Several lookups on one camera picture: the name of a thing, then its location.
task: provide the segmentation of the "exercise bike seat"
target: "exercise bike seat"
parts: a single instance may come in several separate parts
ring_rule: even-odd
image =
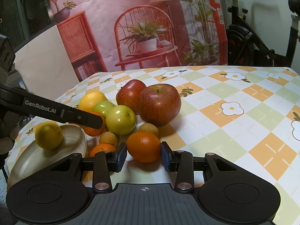
[[[300,0],[289,0],[289,8],[293,13],[300,16]]]

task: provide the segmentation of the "ribbed gray panel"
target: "ribbed gray panel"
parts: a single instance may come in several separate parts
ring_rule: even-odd
[[[226,223],[208,216],[192,195],[179,194],[168,184],[120,184],[112,193],[96,195],[83,213],[61,225],[226,225]]]

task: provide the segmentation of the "white wall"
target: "white wall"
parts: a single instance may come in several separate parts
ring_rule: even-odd
[[[247,22],[260,36],[263,42],[276,53],[286,55],[292,25],[292,12],[288,0],[238,0],[240,15],[242,8],[249,10]],[[225,0],[227,23],[231,24],[231,13],[227,7],[232,5],[232,0]],[[300,43],[297,45],[292,68],[300,74]]]
[[[50,100],[79,83],[56,25],[16,52],[15,67],[30,92]]]

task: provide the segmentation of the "checkered tablecloth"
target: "checkered tablecloth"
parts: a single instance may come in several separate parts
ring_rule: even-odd
[[[194,66],[97,73],[57,99],[72,107],[89,91],[100,90],[116,104],[116,93],[131,79],[147,86],[166,83],[177,88],[182,108],[160,128],[160,140],[173,150],[203,157],[214,152],[274,184],[281,205],[277,225],[300,224],[300,76],[290,68]],[[139,127],[143,121],[137,116]],[[8,167],[33,141],[35,117],[18,136]],[[97,140],[88,138],[88,151]],[[125,162],[122,172],[111,176],[116,183],[174,182],[160,162],[152,165]],[[92,174],[83,182],[90,186]],[[195,184],[203,184],[195,172]]]

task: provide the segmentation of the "beige oval plate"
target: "beige oval plate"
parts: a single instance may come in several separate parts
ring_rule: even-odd
[[[79,126],[61,125],[63,140],[54,150],[44,150],[35,140],[23,151],[13,166],[7,183],[7,190],[20,180],[40,171],[60,159],[78,152],[84,157],[87,150],[87,137]]]

